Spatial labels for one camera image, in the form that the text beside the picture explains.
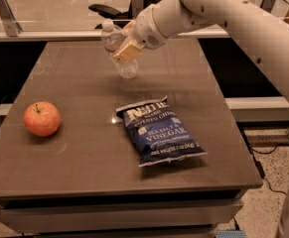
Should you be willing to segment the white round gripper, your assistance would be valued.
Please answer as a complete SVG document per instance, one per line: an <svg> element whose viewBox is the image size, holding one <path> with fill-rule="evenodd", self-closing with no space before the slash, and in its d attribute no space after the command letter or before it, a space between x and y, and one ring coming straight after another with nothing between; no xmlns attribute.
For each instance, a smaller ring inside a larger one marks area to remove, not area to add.
<svg viewBox="0 0 289 238"><path fill-rule="evenodd" d="M146 49L156 50L164 46L168 39L157 28L154 21L154 4L146 7L122 29L126 38L122 45L113 53L112 57L119 63L137 59L142 55L143 46Z"/></svg>

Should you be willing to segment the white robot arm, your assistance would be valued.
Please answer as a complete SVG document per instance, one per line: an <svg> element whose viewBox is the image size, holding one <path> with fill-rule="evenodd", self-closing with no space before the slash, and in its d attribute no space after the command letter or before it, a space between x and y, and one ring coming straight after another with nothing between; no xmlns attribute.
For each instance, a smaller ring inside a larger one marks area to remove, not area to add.
<svg viewBox="0 0 289 238"><path fill-rule="evenodd" d="M289 102L289 24L246 0L161 0L126 25L118 62L155 50L179 34L217 24Z"/></svg>

